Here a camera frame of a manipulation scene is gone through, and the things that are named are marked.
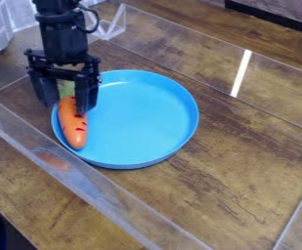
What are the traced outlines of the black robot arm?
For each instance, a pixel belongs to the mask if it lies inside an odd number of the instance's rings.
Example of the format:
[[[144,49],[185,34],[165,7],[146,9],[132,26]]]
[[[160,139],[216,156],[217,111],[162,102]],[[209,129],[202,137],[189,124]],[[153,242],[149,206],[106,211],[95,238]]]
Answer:
[[[33,0],[42,50],[26,50],[29,75],[39,101],[61,100],[58,80],[75,82],[77,112],[85,115],[97,104],[99,58],[89,54],[87,35],[97,31],[99,16],[82,0]]]

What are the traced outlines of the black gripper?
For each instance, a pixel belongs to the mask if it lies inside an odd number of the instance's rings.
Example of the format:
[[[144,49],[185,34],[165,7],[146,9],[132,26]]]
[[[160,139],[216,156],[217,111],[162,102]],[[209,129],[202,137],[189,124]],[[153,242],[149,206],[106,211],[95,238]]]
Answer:
[[[75,81],[77,111],[85,115],[97,105],[99,58],[89,54],[87,34],[81,30],[45,30],[42,50],[27,49],[29,75],[35,95],[46,107],[59,101],[58,79]]]

